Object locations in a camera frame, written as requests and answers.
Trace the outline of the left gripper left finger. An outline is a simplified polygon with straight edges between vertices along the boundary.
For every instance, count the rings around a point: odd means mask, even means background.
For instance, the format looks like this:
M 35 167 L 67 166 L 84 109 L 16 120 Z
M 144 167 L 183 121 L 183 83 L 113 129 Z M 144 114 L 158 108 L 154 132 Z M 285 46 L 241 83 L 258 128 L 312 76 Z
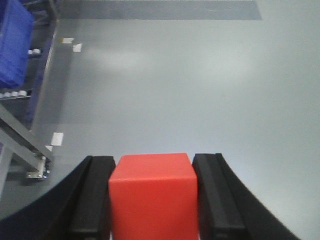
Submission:
M 108 240 L 113 156 L 87 156 L 56 186 L 0 221 L 2 240 Z

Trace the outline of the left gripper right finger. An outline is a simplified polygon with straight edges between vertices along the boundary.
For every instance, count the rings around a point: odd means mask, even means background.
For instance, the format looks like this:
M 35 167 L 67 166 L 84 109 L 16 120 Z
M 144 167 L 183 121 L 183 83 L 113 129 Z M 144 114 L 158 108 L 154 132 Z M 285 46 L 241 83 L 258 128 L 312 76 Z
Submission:
M 202 240 L 296 240 L 245 186 L 220 153 L 197 153 L 198 225 Z

